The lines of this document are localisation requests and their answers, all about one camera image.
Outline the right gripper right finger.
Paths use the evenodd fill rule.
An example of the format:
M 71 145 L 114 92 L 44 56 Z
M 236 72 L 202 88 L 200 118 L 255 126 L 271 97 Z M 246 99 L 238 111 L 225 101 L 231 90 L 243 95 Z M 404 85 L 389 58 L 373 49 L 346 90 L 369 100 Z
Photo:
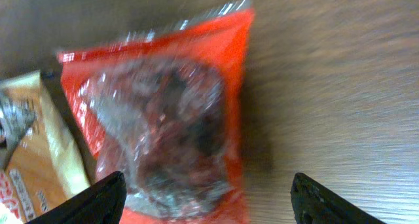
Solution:
M 304 173 L 296 173 L 291 204 L 298 224 L 384 224 Z

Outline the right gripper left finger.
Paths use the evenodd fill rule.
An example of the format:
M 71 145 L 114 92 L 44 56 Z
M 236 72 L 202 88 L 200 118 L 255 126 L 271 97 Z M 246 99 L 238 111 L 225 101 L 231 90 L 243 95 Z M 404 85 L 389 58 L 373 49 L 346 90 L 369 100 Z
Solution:
M 126 200 L 124 174 L 116 171 L 29 224 L 119 224 Z

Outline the yellow snack bag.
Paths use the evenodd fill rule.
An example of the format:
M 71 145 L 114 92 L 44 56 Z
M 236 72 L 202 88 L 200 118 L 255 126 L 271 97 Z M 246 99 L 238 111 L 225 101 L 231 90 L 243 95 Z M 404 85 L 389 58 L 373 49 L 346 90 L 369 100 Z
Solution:
M 27 223 L 89 186 L 41 72 L 1 81 L 1 222 Z

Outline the red Hacks candy bag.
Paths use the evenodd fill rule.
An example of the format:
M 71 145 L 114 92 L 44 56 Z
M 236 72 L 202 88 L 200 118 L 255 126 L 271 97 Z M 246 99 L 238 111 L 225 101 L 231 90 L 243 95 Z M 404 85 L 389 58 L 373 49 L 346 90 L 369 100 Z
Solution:
M 250 0 L 64 50 L 61 83 L 96 158 L 126 182 L 121 223 L 248 223 L 240 91 Z

